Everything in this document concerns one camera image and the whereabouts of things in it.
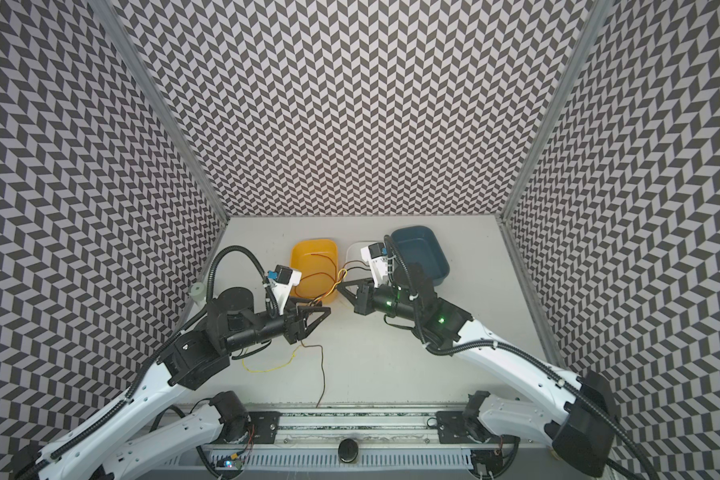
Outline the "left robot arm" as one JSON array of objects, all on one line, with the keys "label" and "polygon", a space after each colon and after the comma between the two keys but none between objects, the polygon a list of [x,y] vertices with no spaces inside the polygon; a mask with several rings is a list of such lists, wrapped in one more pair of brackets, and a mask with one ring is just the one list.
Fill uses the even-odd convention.
[{"label": "left robot arm", "polygon": [[[217,270],[229,254],[253,264],[264,288],[265,309],[243,287],[216,294]],[[267,271],[247,248],[223,248],[207,276],[201,310],[174,333],[141,367],[132,384],[102,410],[44,447],[30,444],[14,455],[14,479],[132,479],[187,449],[240,444],[245,453],[261,429],[231,390],[214,394],[207,405],[148,434],[155,423],[211,378],[266,349],[276,338],[297,344],[329,317],[318,300],[292,295],[301,273],[284,265]]]}]

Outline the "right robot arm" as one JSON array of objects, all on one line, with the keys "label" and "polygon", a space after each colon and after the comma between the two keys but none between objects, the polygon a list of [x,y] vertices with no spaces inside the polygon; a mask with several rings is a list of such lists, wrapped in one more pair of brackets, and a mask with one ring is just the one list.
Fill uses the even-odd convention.
[{"label": "right robot arm", "polygon": [[409,331],[428,353],[468,360],[519,393],[517,399],[475,393],[463,413],[473,439],[531,440],[590,477],[616,466],[610,454],[619,439],[638,461],[643,477],[657,478],[647,453],[620,425],[613,392],[602,375],[578,375],[501,338],[439,296],[423,267],[406,261],[391,236],[363,247],[361,257],[370,277],[337,286],[356,314],[409,320]]}]

